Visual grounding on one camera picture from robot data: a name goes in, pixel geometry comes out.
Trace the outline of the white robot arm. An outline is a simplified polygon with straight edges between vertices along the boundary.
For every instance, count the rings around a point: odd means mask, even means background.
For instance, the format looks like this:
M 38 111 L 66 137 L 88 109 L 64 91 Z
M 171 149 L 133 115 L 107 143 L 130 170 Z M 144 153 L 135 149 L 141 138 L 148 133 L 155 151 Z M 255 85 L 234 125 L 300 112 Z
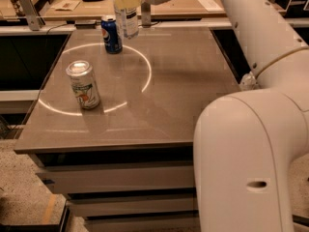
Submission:
M 119 9 L 170 0 L 114 0 Z M 290 164 L 309 148 L 309 48 L 267 0 L 221 0 L 259 87 L 201 113 L 194 172 L 202 232 L 294 232 Z

